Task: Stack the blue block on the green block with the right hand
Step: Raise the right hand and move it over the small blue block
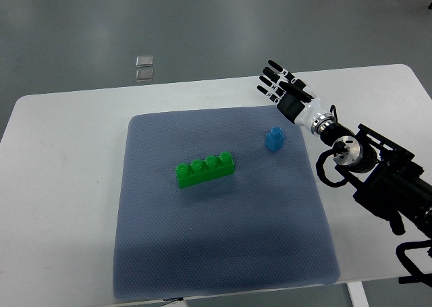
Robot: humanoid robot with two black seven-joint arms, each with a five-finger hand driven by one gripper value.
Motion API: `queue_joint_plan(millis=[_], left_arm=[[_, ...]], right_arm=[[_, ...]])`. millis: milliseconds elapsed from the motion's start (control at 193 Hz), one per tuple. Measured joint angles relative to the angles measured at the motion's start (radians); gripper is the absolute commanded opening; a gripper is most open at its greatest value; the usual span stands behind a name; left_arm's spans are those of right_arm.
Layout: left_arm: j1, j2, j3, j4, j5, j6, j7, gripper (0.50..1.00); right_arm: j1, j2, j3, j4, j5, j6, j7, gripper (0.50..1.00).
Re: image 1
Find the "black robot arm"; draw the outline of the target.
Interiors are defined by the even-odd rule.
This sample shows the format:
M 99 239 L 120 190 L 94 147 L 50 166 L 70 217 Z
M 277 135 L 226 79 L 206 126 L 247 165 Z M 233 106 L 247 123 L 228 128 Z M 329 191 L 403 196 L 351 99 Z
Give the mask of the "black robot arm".
M 311 130 L 329 146 L 316 162 L 317 176 L 324 184 L 354 186 L 354 200 L 388 221 L 395 235 L 405 233 L 402 219 L 407 218 L 427 236 L 423 241 L 398 245 L 396 256 L 409 273 L 400 277 L 401 284 L 430 286 L 431 274 L 422 272 L 406 254 L 431 250 L 431 184 L 421 179 L 424 169 L 413 162 L 414 155 L 365 125 L 360 124 L 353 134 L 338 122 L 334 106 L 313 119 Z

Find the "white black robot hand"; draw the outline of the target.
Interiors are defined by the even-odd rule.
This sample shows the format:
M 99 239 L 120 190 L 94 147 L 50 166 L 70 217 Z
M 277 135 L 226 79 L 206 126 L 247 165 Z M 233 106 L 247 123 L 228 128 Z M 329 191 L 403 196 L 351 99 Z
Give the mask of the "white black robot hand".
M 273 60 L 259 76 L 257 90 L 263 93 L 290 122 L 320 135 L 336 118 L 324 109 L 317 93 L 300 78 Z

